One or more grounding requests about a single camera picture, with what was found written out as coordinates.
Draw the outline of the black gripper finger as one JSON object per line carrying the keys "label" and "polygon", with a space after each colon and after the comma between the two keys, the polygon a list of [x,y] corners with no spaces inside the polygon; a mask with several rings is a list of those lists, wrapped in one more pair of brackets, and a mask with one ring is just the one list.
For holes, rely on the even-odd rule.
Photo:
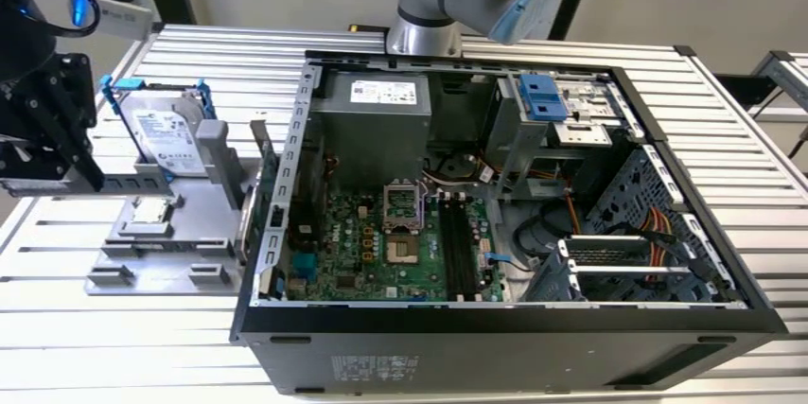
{"label": "black gripper finger", "polygon": [[1,86],[1,178],[57,181],[69,168],[60,153],[62,130],[41,97]]}
{"label": "black gripper finger", "polygon": [[56,53],[40,75],[44,83],[41,125],[54,144],[54,152],[89,187],[100,191],[105,176],[92,158],[86,136],[86,130],[97,123],[89,58],[81,53]]}

